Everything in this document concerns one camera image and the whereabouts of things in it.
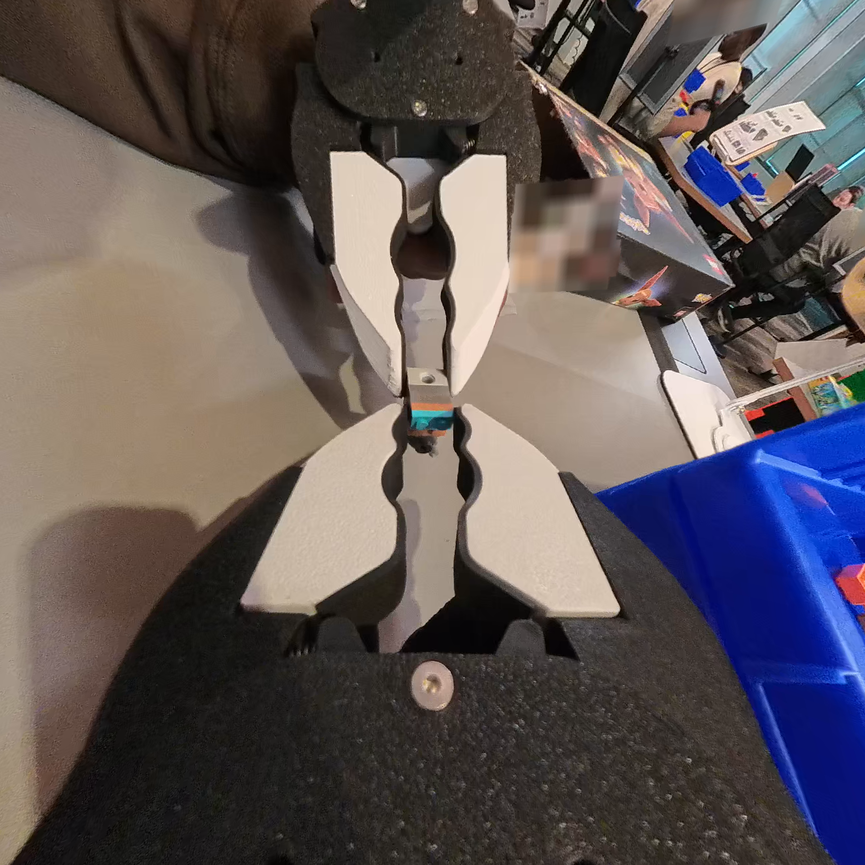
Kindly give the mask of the dark printed toy set box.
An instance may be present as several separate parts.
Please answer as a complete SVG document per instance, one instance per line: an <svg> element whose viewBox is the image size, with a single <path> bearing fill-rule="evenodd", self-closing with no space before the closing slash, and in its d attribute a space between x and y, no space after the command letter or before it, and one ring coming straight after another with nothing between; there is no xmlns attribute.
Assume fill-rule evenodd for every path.
<svg viewBox="0 0 865 865"><path fill-rule="evenodd" d="M528 195L551 288L676 321L732 287L649 154L537 73L542 180Z"/></svg>

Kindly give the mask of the pile of loose toy bricks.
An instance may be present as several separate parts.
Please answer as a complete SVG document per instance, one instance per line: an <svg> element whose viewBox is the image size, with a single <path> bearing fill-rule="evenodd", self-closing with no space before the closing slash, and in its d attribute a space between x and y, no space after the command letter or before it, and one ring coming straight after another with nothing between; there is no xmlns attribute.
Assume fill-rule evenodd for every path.
<svg viewBox="0 0 865 865"><path fill-rule="evenodd" d="M860 630L864 630L864 561L863 546L857 547L858 557L841 565L833 579L838 593Z"/></svg>

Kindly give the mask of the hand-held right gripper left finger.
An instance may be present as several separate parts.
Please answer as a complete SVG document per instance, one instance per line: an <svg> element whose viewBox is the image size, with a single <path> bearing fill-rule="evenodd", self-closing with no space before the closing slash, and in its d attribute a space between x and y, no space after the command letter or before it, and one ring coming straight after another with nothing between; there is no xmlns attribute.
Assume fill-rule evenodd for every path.
<svg viewBox="0 0 865 865"><path fill-rule="evenodd" d="M387 617L405 592L405 412L389 404L308 458L241 597L245 610Z"/></svg>

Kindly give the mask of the person's left hand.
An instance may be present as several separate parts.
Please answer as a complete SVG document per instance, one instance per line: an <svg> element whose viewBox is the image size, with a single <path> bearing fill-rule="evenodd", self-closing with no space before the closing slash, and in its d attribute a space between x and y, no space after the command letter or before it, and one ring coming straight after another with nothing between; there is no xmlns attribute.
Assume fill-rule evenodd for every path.
<svg viewBox="0 0 865 865"><path fill-rule="evenodd" d="M450 266L450 242L446 235L432 230L407 233L396 255L396 270L405 278L442 280Z"/></svg>

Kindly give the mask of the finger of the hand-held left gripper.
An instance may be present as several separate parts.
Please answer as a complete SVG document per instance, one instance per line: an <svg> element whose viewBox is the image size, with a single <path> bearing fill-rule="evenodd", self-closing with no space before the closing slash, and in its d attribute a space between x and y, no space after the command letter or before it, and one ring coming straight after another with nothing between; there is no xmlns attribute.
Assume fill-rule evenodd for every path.
<svg viewBox="0 0 865 865"><path fill-rule="evenodd" d="M395 241L405 233L400 177L366 152L331 152L334 261L330 266L356 339L393 395L404 384L402 281Z"/></svg>
<svg viewBox="0 0 865 865"><path fill-rule="evenodd" d="M439 184L439 217L451 242L445 290L447 375L458 395L492 337L509 286L507 158L467 157Z"/></svg>

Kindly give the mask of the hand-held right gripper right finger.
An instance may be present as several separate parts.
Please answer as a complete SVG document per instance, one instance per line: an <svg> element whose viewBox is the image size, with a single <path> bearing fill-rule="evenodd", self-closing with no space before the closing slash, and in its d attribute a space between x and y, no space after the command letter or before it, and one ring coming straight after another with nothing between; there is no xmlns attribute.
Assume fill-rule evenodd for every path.
<svg viewBox="0 0 865 865"><path fill-rule="evenodd" d="M467 565L546 618L617 617L619 600L556 467L474 405L458 417L470 478L460 514Z"/></svg>

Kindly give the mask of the white instruction sheet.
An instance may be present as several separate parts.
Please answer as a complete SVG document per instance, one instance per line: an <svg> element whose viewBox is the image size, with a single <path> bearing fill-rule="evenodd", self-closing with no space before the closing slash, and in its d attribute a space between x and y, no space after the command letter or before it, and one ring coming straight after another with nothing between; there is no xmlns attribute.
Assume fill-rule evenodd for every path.
<svg viewBox="0 0 865 865"><path fill-rule="evenodd" d="M713 132L708 147L723 164L739 165L792 137L825 128L807 103L799 101L737 118Z"/></svg>

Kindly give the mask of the person's left forearm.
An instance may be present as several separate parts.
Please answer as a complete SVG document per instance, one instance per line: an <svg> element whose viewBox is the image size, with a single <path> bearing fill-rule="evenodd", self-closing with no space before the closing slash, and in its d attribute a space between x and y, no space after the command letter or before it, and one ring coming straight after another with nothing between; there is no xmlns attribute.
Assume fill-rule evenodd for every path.
<svg viewBox="0 0 865 865"><path fill-rule="evenodd" d="M168 164L296 184L314 1L3 1L1 72Z"/></svg>

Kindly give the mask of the colourful printed box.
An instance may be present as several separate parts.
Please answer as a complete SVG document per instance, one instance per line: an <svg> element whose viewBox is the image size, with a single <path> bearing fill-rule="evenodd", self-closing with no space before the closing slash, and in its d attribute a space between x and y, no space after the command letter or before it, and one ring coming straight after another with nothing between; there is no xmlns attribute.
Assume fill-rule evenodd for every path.
<svg viewBox="0 0 865 865"><path fill-rule="evenodd" d="M824 418L864 404L864 369L843 376L824 375L808 382L816 417Z"/></svg>

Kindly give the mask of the dark grey divider panel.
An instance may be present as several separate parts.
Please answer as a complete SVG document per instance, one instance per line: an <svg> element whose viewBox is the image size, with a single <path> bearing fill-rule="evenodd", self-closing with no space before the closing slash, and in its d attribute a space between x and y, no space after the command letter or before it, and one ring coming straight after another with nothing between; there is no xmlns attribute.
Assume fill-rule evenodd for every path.
<svg viewBox="0 0 865 865"><path fill-rule="evenodd" d="M864 269L862 259L845 277L841 291L842 306L861 333L864 333Z"/></svg>

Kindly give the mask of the small grey brick model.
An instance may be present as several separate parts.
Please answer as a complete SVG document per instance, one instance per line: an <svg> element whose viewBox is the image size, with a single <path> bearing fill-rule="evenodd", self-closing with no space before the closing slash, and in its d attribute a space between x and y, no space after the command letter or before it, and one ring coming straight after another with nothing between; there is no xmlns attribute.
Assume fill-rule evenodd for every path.
<svg viewBox="0 0 865 865"><path fill-rule="evenodd" d="M408 367L405 381L408 443L417 453L433 456L440 438L453 425L454 407L444 371Z"/></svg>

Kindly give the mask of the black office chair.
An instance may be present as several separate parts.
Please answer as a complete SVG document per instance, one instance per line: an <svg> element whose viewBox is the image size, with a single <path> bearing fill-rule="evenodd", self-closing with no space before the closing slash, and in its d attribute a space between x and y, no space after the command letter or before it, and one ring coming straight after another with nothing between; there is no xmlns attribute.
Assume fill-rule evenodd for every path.
<svg viewBox="0 0 865 865"><path fill-rule="evenodd" d="M719 326L730 330L743 319L767 321L799 312L809 290L827 271L801 273L782 283L772 278L772 271L838 213L821 189L811 187L762 234L732 254L729 271L735 288L719 307Z"/></svg>

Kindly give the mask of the grey flat device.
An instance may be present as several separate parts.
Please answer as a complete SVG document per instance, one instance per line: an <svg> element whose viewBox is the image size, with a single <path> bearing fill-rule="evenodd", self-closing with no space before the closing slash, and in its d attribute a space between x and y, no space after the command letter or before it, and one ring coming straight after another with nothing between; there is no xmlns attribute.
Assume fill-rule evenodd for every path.
<svg viewBox="0 0 865 865"><path fill-rule="evenodd" d="M675 371L719 387L735 397L719 357L695 312L676 321L660 319L649 310L637 315L661 371Z"/></svg>

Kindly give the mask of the blue plastic bin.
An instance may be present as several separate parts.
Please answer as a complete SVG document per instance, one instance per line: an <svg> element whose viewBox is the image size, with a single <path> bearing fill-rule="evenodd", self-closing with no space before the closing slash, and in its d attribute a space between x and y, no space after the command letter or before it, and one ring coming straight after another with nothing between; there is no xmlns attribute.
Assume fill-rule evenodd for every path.
<svg viewBox="0 0 865 865"><path fill-rule="evenodd" d="M700 191L719 207L741 197L740 184L728 169L705 147L697 147L687 156L684 172Z"/></svg>
<svg viewBox="0 0 865 865"><path fill-rule="evenodd" d="M864 560L863 474L859 405L599 494L700 609L846 864L864 862L864 642L833 576Z"/></svg>

